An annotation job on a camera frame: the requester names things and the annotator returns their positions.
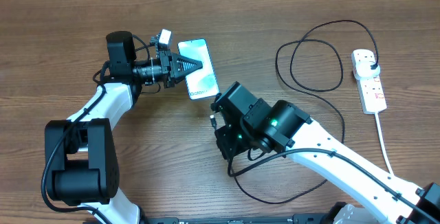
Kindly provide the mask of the blue screen Galaxy smartphone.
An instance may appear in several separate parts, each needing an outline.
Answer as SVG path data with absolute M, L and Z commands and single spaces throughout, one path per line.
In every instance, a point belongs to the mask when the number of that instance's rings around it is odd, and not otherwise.
M 202 68 L 186 76 L 188 95 L 191 100 L 209 98 L 219 93 L 217 77 L 205 39 L 182 41 L 177 44 L 182 56 L 198 60 Z

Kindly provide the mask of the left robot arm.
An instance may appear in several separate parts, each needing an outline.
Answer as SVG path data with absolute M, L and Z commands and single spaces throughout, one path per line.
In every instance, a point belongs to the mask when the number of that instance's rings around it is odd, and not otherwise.
M 43 202 L 55 212 L 87 211 L 100 223 L 147 223 L 144 211 L 120 189 L 120 171 L 112 130 L 130 111 L 143 86 L 174 87 L 202 69 L 199 60 L 170 51 L 171 32 L 162 30 L 142 49 L 156 56 L 137 59 L 128 31 L 106 36 L 109 59 L 93 75 L 96 93 L 66 120 L 45 127 L 45 167 L 41 177 Z

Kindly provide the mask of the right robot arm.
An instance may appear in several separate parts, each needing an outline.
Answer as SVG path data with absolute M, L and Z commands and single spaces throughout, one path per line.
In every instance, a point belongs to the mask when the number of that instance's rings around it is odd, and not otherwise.
M 239 82 L 215 96 L 211 109 L 224 126 L 215 130 L 217 146 L 238 177 L 273 159 L 290 158 L 330 181 L 360 206 L 341 204 L 328 223 L 438 223 L 439 186 L 422 188 L 382 170 L 330 135 L 294 104 L 274 106 Z

